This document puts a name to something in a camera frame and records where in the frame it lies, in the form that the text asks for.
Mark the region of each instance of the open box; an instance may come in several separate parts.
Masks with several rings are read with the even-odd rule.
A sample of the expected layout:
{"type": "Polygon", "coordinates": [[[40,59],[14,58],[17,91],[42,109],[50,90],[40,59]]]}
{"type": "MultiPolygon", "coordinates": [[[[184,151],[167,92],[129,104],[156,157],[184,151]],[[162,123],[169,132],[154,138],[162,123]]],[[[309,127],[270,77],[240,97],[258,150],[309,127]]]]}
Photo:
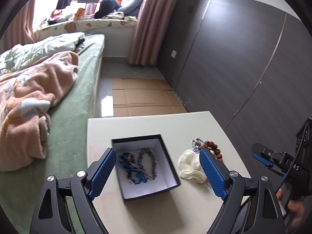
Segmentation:
{"type": "MultiPolygon", "coordinates": [[[[160,134],[113,139],[112,148],[117,155],[116,172],[124,201],[155,195],[171,190],[181,184],[160,134]],[[146,183],[133,185],[127,179],[126,171],[119,166],[119,156],[125,152],[133,154],[135,166],[138,166],[138,155],[142,148],[150,148],[154,153],[157,162],[157,177],[155,180],[148,180],[146,183]]],[[[147,154],[144,155],[142,164],[147,173],[150,174],[152,162],[147,154]]]]}

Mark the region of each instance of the baseboard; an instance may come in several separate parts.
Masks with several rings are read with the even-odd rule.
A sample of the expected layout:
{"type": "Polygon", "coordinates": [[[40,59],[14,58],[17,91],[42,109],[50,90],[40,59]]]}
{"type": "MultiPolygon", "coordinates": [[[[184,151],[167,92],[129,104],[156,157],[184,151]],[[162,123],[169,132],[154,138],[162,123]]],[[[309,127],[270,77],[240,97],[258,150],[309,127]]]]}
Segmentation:
{"type": "Polygon", "coordinates": [[[102,57],[102,62],[105,63],[127,63],[127,57],[102,57]]]}

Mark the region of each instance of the human hand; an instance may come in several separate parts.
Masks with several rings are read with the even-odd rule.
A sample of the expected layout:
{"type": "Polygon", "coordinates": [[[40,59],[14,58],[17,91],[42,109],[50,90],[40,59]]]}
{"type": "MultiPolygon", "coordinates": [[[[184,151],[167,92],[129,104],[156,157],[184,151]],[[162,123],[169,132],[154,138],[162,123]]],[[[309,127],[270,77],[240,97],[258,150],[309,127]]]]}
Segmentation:
{"type": "MultiPolygon", "coordinates": [[[[277,199],[282,198],[283,191],[280,189],[276,193],[277,199]]],[[[305,207],[302,203],[302,201],[289,201],[287,205],[290,212],[294,213],[294,219],[291,223],[290,230],[295,230],[300,226],[300,223],[302,221],[303,214],[305,212],[305,207]]]]}

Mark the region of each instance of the tabletop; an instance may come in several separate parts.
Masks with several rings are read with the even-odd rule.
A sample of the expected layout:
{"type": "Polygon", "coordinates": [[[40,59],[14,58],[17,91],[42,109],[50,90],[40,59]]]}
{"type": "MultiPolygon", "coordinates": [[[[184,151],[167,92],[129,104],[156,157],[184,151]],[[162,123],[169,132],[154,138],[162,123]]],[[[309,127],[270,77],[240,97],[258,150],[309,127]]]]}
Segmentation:
{"type": "MultiPolygon", "coordinates": [[[[88,120],[88,166],[117,138],[161,134],[175,165],[191,140],[213,141],[229,170],[250,177],[230,140],[210,112],[88,120]]],[[[209,183],[181,179],[171,191],[123,202],[115,168],[93,204],[110,234],[204,234],[222,205],[209,183]]]]}

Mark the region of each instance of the light switch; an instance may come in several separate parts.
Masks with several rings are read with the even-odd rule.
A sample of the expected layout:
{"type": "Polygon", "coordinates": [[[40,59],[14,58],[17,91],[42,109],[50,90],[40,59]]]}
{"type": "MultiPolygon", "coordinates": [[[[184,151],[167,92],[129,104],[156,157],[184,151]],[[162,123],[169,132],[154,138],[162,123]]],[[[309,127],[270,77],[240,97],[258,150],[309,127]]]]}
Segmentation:
{"type": "Polygon", "coordinates": [[[172,50],[171,57],[172,57],[173,59],[175,59],[176,55],[177,55],[177,52],[174,51],[174,50],[172,50]]]}

